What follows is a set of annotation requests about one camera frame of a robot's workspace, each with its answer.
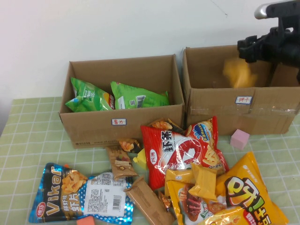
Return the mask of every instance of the snack bag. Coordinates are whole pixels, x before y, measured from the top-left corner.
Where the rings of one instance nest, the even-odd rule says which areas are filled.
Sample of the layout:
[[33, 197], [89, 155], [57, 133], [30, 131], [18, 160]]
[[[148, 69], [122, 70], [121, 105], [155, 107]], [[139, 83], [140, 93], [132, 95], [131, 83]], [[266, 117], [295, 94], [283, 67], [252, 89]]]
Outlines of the snack bag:
[[188, 192], [200, 198], [217, 200], [215, 195], [217, 171], [194, 163], [192, 170], [196, 184]]
[[164, 185], [167, 169], [188, 169], [191, 168], [191, 163], [216, 169], [219, 173], [228, 171], [223, 154], [216, 148], [218, 142], [216, 118], [214, 117], [210, 123], [212, 129], [207, 131], [207, 134], [204, 132], [199, 134], [198, 128], [201, 126], [196, 124], [187, 131], [187, 136], [170, 130], [141, 126], [149, 168], [149, 185], [152, 189]]
[[106, 147], [106, 150], [112, 166], [113, 178], [115, 180], [138, 176], [127, 152], [123, 151], [121, 146], [109, 146]]
[[[271, 201], [253, 152], [247, 153], [227, 173], [217, 178], [218, 202], [208, 209], [214, 214], [200, 225], [286, 225], [288, 219]], [[227, 209], [220, 210], [220, 204]]]
[[141, 126], [141, 130], [152, 190], [164, 186], [168, 169], [184, 170], [191, 168], [192, 162], [200, 164], [202, 145], [198, 140], [170, 130], [147, 126]]
[[71, 77], [75, 98], [66, 102], [73, 112], [113, 110], [114, 97], [91, 83]]
[[180, 181], [188, 184], [195, 184], [193, 171], [188, 170], [167, 170], [165, 173], [165, 196], [170, 196], [167, 182], [169, 180]]
[[139, 153], [142, 150], [139, 142], [137, 142], [136, 139], [120, 138], [117, 141], [119, 142], [120, 146], [122, 147], [122, 149], [124, 151], [132, 152], [132, 153]]
[[135, 109], [169, 105], [168, 93], [164, 95], [152, 91], [111, 82], [112, 92], [116, 98], [116, 109]]
[[181, 135], [184, 135], [185, 131], [180, 128], [177, 124], [173, 123], [170, 119], [158, 119], [149, 124], [150, 127], [161, 129], [161, 130], [171, 130]]
[[178, 225], [196, 225], [213, 215], [204, 199], [189, 193], [193, 184], [171, 180], [167, 186]]
[[226, 60], [223, 74], [229, 79], [233, 88], [253, 87], [257, 80], [257, 75], [251, 74], [248, 63], [240, 58]]
[[124, 190], [131, 185], [131, 179], [114, 181], [111, 172], [88, 179], [76, 170], [48, 163], [29, 222], [45, 223], [93, 216], [108, 223], [130, 225], [133, 203]]
[[143, 176], [136, 179], [124, 192], [135, 203], [150, 225], [170, 225], [175, 221], [173, 214], [167, 212], [165, 204], [151, 190]]
[[216, 116], [207, 121], [190, 125], [185, 136], [199, 140], [203, 146], [200, 159], [202, 166], [217, 170], [218, 175], [229, 170], [223, 154], [217, 149], [218, 124]]

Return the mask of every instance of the green checkered tablecloth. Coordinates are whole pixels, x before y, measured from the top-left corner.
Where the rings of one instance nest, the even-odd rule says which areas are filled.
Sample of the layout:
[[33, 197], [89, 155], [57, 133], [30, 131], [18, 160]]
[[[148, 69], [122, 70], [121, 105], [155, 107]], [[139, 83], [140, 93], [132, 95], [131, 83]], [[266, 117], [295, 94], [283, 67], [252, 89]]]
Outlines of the green checkered tablecloth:
[[[104, 149], [72, 147], [58, 115], [60, 102], [60, 97], [13, 101], [0, 138], [0, 225], [29, 224], [28, 216], [46, 163], [69, 164], [87, 176], [110, 168]], [[252, 135], [244, 151], [233, 148], [229, 141], [229, 136], [221, 136], [218, 143], [229, 166], [246, 151], [253, 151], [271, 199], [290, 224], [300, 224], [300, 115], [285, 135]], [[148, 179], [147, 172], [135, 163], [134, 168]], [[132, 224], [148, 224], [137, 208]]]

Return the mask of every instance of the pink cube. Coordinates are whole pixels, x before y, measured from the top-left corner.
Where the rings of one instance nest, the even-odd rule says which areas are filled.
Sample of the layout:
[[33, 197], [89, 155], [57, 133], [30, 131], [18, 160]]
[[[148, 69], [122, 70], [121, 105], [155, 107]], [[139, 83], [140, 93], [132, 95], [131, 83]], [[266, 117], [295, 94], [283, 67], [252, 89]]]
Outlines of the pink cube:
[[83, 219], [77, 220], [77, 225], [95, 225], [94, 217], [89, 216]]
[[237, 129], [231, 136], [230, 144], [235, 148], [243, 150], [249, 140], [249, 137], [250, 134]]

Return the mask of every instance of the cardboard box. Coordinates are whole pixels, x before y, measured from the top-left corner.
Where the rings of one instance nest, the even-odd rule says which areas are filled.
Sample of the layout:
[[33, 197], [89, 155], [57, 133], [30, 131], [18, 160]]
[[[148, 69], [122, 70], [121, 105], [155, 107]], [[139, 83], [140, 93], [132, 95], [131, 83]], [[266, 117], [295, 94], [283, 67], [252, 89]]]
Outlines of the cardboard box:
[[255, 87], [233, 89], [223, 76], [224, 60], [232, 57], [238, 57], [235, 45], [185, 49], [187, 126], [216, 115], [220, 135], [236, 129], [253, 135], [287, 132], [299, 111], [298, 69], [258, 61], [250, 64], [258, 75]]
[[[73, 99], [70, 77], [90, 82], [112, 94], [116, 81], [156, 93], [168, 91], [171, 105], [113, 111], [71, 112], [65, 103]], [[182, 126], [184, 100], [175, 55], [70, 62], [60, 107], [61, 121], [75, 148], [105, 146], [118, 138], [142, 140], [141, 125], [170, 118]]]

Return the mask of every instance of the yellow snack packet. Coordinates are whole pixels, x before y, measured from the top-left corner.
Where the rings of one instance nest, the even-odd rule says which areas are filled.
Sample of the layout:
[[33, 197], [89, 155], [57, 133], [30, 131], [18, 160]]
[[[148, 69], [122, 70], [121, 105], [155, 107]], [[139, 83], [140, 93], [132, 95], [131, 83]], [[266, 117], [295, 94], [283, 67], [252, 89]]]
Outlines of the yellow snack packet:
[[193, 175], [193, 171], [191, 169], [188, 170], [167, 170], [165, 174], [165, 196], [169, 197], [169, 189], [167, 186], [167, 182], [170, 180], [180, 181], [188, 184], [195, 184], [195, 178]]
[[194, 163], [192, 171], [196, 184], [188, 192], [201, 198], [217, 200], [215, 195], [217, 171]]
[[271, 201], [252, 152], [248, 152], [229, 172], [217, 178], [216, 195], [218, 203], [226, 203], [227, 208], [214, 211], [208, 204], [208, 210], [214, 215], [199, 225], [288, 223], [283, 212]]
[[239, 58], [226, 60], [223, 74], [229, 79], [233, 88], [253, 87], [257, 80], [257, 75], [251, 74], [248, 63]]
[[213, 215], [204, 199], [188, 192], [193, 184], [170, 180], [167, 186], [178, 225], [196, 225]]

